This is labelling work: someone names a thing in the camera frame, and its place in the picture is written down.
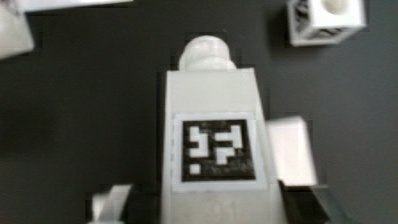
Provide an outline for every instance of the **white box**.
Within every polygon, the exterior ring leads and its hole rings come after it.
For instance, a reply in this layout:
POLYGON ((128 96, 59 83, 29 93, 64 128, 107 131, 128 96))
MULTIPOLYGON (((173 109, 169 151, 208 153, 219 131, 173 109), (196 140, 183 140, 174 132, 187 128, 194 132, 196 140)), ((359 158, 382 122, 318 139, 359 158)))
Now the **white box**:
POLYGON ((290 0, 293 46, 340 44, 366 27, 363 0, 290 0))

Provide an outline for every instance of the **black background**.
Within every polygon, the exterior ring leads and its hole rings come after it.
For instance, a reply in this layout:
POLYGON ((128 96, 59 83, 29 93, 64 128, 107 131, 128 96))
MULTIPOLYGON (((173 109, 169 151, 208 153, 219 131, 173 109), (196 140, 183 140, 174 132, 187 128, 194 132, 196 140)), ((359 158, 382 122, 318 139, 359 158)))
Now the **black background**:
POLYGON ((0 223, 82 224, 91 194, 137 183, 157 223, 165 71, 215 34, 254 67, 267 118, 309 121, 318 175, 366 224, 398 223, 398 1, 366 1, 340 46, 286 44, 283 0, 137 0, 29 14, 36 51, 0 61, 0 223))

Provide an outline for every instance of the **white block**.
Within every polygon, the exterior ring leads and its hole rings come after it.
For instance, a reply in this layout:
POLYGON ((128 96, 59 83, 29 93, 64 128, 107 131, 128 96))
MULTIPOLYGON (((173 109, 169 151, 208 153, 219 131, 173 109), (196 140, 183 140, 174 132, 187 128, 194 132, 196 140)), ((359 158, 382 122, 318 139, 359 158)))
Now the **white block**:
POLYGON ((308 126, 300 117, 284 118, 267 123, 277 178, 286 186, 318 184, 308 126))
POLYGON ((20 0, 21 9, 27 12, 132 1, 133 0, 20 0))
POLYGON ((25 14, 14 0, 0 1, 0 59, 34 49, 25 14))
POLYGON ((363 0, 290 0, 293 46, 338 44, 366 27, 363 0))

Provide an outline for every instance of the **white object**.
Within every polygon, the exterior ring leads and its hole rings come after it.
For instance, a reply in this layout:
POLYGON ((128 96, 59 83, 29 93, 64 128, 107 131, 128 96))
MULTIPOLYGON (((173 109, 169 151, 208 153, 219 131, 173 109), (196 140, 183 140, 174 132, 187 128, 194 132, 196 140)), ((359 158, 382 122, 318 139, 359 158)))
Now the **white object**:
POLYGON ((293 46, 340 44, 366 27, 363 0, 290 0, 293 46))
POLYGON ((284 118, 267 123, 272 142, 277 178, 290 186, 318 184, 308 126, 300 117, 284 118))
POLYGON ((0 59, 34 50, 25 12, 133 0, 0 0, 0 59))
POLYGON ((20 0, 21 9, 27 12, 132 1, 133 0, 20 0))
POLYGON ((0 59, 34 49, 25 14, 13 0, 0 1, 0 59))
POLYGON ((284 224, 254 70, 235 69, 215 37, 187 46, 165 101, 162 224, 284 224), (190 157, 201 147, 210 156, 190 157))
POLYGON ((116 185, 107 194, 93 197, 93 216, 89 224, 123 224, 119 221, 132 185, 116 185))

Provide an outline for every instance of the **white robot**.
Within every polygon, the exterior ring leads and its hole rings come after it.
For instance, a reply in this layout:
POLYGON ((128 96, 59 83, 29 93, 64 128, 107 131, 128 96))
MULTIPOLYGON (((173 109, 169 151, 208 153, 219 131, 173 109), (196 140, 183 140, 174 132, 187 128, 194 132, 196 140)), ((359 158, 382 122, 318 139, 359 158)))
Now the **white robot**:
POLYGON ((265 121, 254 69, 212 36, 167 73, 162 184, 162 224, 352 223, 318 184, 306 122, 265 121))

